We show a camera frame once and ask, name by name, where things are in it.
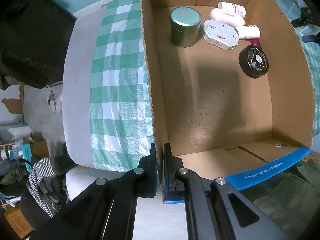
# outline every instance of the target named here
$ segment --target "teal box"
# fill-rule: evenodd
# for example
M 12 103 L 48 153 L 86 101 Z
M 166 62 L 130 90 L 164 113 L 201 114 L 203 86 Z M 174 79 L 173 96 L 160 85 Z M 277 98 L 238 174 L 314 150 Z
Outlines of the teal box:
M 21 149 L 23 153 L 23 158 L 29 162 L 31 162 L 31 148 L 30 148 L 30 143 L 23 143 L 21 144 Z M 32 168 L 30 167 L 29 164 L 26 163 L 26 168 L 28 172 L 31 172 Z

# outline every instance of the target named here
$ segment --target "peeling paint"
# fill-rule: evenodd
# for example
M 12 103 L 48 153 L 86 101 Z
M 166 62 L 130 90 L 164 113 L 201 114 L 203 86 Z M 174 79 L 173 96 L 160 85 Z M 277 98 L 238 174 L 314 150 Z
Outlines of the peeling paint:
M 4 98 L 1 100 L 5 107 L 11 114 L 22 114 L 22 104 L 23 104 L 23 86 L 19 86 L 20 95 L 19 98 Z

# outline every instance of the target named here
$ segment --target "black round object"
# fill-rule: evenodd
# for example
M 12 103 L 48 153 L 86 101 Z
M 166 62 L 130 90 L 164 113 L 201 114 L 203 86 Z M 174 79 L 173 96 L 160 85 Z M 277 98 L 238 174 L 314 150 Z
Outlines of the black round object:
M 268 59 L 261 48 L 249 45 L 239 54 L 239 64 L 243 72 L 251 77 L 258 78 L 267 74 Z

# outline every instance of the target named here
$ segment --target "metal tin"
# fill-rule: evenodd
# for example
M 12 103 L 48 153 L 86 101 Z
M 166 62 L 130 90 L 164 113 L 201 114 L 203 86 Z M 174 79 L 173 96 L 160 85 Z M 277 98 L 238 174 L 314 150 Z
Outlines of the metal tin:
M 201 15 L 190 7 L 177 7 L 171 11 L 171 39 L 180 47 L 190 47 L 196 43 Z

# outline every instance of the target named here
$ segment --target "concrete floor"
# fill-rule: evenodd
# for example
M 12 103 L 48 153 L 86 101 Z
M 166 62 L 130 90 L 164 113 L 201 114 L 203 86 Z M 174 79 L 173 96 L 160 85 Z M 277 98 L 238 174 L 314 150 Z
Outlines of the concrete floor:
M 62 93 L 62 85 L 52 88 L 36 89 L 24 87 L 23 117 L 24 122 L 31 127 L 33 138 L 43 138 L 47 141 L 50 156 L 62 154 L 62 144 L 65 142 L 62 113 L 53 113 L 47 104 L 47 96 L 53 91 L 55 98 Z

